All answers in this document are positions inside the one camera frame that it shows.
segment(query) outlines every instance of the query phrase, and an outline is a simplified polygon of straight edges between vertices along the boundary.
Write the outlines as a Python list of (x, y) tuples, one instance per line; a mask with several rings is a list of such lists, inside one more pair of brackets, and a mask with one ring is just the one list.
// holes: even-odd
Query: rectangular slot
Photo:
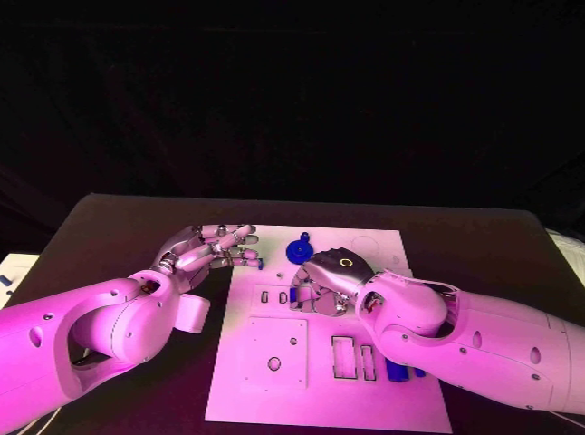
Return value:
[(368, 345), (361, 346), (361, 352), (365, 381), (378, 381), (378, 375), (375, 374), (374, 347)]
[(358, 379), (355, 337), (332, 337), (335, 352), (335, 378)]

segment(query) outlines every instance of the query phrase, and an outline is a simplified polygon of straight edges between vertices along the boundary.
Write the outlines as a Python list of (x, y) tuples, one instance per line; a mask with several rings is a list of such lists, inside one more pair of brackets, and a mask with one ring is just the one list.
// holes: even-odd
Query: black table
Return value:
[[(585, 326), (585, 288), (551, 237), (531, 213), (502, 209), (90, 195), (9, 304), (129, 276), (150, 266), (185, 226), (237, 222), (398, 229), (417, 277), (512, 299)], [(175, 331), (150, 362), (62, 408), (45, 434), (362, 433), (204, 420), (229, 282), (231, 269), (219, 269), (195, 291), (212, 301), (202, 334)], [(454, 433), (585, 433), (546, 412), (512, 408), (444, 383), (441, 388)]]

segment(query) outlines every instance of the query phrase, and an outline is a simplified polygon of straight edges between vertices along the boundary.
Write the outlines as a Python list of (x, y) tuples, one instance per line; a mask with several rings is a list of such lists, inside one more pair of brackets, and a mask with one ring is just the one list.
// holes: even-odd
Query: black curtain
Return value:
[(520, 207), (585, 237), (585, 4), (152, 6), (0, 3), (0, 256), (90, 192)]

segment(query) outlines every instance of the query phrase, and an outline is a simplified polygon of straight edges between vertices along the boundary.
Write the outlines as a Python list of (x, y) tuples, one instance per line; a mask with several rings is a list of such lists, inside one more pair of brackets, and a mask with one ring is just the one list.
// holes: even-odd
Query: robotic arm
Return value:
[(345, 248), (313, 256), (291, 309), (343, 315), (353, 307), (384, 356), (447, 383), (529, 410), (585, 415), (585, 328), (526, 305), (451, 285), (375, 273)]
[[(0, 311), (0, 433), (153, 358), (173, 328), (202, 331), (209, 302), (188, 291), (211, 268), (261, 268), (258, 252), (237, 246), (258, 242), (255, 230), (188, 227), (166, 242), (150, 269)], [(94, 351), (77, 363), (70, 336)]]

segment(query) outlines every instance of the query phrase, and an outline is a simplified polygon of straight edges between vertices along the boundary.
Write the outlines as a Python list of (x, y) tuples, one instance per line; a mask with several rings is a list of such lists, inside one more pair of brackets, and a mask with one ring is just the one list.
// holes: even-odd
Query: white robotic arm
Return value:
[(447, 383), (529, 410), (585, 415), (585, 328), (535, 308), (385, 270), (345, 248), (316, 254), (293, 286), (293, 309), (342, 315), (349, 306), (384, 356)]

